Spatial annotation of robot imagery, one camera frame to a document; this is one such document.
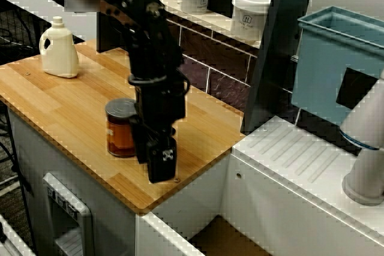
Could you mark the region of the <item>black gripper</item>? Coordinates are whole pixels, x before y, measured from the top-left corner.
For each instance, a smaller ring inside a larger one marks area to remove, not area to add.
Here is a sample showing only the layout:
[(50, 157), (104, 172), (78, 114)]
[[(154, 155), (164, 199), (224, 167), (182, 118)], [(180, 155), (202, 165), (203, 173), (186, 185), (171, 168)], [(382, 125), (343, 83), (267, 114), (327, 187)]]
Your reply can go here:
[[(131, 74), (129, 84), (136, 92), (137, 116), (132, 119), (131, 133), (137, 160), (139, 164), (148, 162), (151, 183), (170, 180), (175, 177), (177, 160), (172, 125), (185, 117), (190, 81), (182, 73), (147, 80)], [(150, 137), (154, 140), (147, 143)]]

